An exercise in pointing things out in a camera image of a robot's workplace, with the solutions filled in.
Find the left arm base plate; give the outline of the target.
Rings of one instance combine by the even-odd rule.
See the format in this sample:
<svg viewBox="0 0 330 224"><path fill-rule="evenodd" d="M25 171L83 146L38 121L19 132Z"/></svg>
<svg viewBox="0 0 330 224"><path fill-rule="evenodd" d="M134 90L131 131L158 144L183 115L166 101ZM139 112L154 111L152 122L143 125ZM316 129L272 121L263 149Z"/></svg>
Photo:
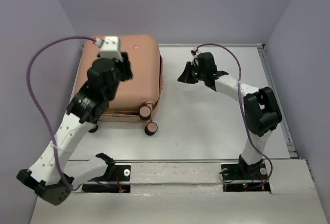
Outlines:
<svg viewBox="0 0 330 224"><path fill-rule="evenodd" d="M131 164L117 163L111 175L104 175L84 183L80 190L84 193L130 193Z"/></svg>

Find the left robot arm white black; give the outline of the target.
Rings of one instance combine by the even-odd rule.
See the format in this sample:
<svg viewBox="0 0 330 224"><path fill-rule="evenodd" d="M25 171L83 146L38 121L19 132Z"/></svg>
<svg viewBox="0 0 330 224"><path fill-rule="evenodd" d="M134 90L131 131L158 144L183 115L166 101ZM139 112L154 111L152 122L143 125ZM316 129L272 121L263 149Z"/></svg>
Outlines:
<svg viewBox="0 0 330 224"><path fill-rule="evenodd" d="M48 146L32 166L19 171L17 179L54 206L89 180L111 179L116 163L104 153L67 170L64 167L83 137L108 110L119 83L132 77L127 52L121 52L119 58L96 59L87 71L87 81L67 106L57 132L51 132Z"/></svg>

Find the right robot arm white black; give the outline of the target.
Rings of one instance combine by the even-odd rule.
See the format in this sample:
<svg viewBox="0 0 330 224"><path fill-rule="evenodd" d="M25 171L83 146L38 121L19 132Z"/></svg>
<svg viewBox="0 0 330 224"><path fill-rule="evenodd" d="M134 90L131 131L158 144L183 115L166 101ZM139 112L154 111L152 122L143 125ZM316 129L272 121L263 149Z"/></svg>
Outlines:
<svg viewBox="0 0 330 224"><path fill-rule="evenodd" d="M234 181L251 178L260 171L266 143L282 121L275 94L270 87L253 87L225 71L219 71L210 52L202 53L193 49L191 54L193 60L186 63L178 82L203 82L213 91L238 101L247 132L248 138L238 162L222 167L223 179Z"/></svg>

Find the pink hard-shell suitcase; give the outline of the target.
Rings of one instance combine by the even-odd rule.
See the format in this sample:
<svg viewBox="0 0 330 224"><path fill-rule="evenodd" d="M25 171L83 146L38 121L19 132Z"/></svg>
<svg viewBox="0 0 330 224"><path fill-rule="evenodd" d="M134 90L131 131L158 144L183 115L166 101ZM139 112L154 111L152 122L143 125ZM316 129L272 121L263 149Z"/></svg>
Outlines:
<svg viewBox="0 0 330 224"><path fill-rule="evenodd" d="M133 77L121 82L115 99L100 121L143 122L147 135L154 135L158 125L154 117L163 88L162 56L151 35L121 35L120 49L128 53Z"/></svg>

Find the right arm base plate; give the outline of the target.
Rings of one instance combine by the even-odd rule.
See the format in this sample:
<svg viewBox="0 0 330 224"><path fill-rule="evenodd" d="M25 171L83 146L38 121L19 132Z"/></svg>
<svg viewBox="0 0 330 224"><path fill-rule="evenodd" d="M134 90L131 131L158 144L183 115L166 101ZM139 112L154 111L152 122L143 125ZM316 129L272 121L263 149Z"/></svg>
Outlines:
<svg viewBox="0 0 330 224"><path fill-rule="evenodd" d="M262 161L252 172L241 172L238 164L222 164L218 174L225 193L271 192L268 171Z"/></svg>

